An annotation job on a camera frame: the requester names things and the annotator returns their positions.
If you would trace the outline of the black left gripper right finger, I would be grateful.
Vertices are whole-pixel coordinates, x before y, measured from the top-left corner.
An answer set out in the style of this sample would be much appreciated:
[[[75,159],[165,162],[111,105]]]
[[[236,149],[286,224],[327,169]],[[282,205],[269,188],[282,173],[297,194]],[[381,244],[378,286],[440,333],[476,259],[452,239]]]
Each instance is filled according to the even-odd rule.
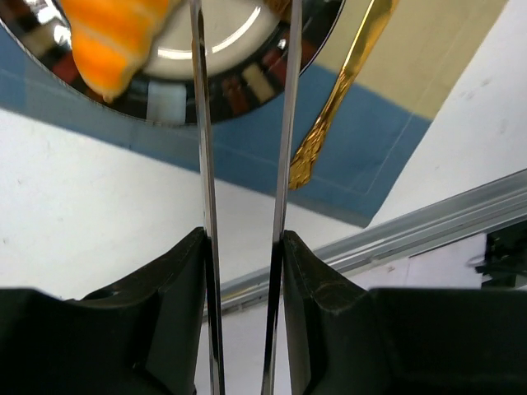
[[[293,393],[525,393],[523,291],[365,290],[295,232],[283,247]]]

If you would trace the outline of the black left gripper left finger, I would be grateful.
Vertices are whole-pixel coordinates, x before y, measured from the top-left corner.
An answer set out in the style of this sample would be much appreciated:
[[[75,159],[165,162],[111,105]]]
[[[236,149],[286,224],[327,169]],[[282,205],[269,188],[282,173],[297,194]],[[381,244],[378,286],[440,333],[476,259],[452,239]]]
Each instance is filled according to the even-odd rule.
[[[205,234],[80,300],[1,291],[4,394],[192,394]]]

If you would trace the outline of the striped bread roll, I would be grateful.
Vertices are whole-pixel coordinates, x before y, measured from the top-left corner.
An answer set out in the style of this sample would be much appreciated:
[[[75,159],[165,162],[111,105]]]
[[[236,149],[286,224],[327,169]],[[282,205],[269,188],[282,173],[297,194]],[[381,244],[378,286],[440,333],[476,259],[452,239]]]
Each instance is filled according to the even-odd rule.
[[[110,103],[147,62],[154,39],[180,2],[67,0],[59,5],[70,27],[77,70]]]

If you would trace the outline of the steel serving tongs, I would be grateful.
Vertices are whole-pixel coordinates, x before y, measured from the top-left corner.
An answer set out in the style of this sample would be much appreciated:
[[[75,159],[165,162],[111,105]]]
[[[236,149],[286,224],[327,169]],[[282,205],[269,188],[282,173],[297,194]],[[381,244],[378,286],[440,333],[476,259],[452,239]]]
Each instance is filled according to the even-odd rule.
[[[208,92],[203,8],[200,1],[190,3],[194,92],[199,130],[199,161],[203,184],[204,258],[208,303],[209,376],[212,394],[224,394],[225,369],[222,337],[220,263],[217,238],[217,204],[214,184],[212,126]],[[283,234],[287,212],[287,193],[291,160],[291,141],[296,109],[296,94],[301,65],[302,1],[291,3],[291,24],[287,75],[282,115],[282,134],[277,190],[273,218],[273,246],[268,286],[268,312],[265,333],[262,394],[274,390],[277,349],[277,318],[282,284]]]

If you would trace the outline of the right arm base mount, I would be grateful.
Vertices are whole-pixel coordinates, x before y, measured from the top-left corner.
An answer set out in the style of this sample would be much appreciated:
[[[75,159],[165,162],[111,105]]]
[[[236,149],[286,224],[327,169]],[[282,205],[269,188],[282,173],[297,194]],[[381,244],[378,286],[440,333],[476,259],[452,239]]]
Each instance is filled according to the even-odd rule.
[[[526,290],[526,228],[517,224],[489,233],[475,270],[482,275],[482,288]]]

